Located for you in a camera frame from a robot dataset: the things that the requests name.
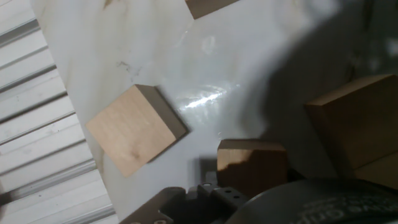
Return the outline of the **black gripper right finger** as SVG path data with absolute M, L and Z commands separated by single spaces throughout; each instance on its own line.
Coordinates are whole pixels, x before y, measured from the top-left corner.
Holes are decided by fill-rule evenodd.
M 289 169 L 287 171 L 287 182 L 288 183 L 296 182 L 296 181 L 300 181 L 300 180 L 306 180 L 306 179 L 307 178 L 304 175 L 302 175 L 295 169 Z

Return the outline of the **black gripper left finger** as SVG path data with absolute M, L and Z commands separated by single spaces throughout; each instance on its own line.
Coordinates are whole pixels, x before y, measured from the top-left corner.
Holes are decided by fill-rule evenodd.
M 225 172 L 217 178 L 190 190 L 164 188 L 121 223 L 236 223 L 236 213 L 249 201 L 248 178 Z

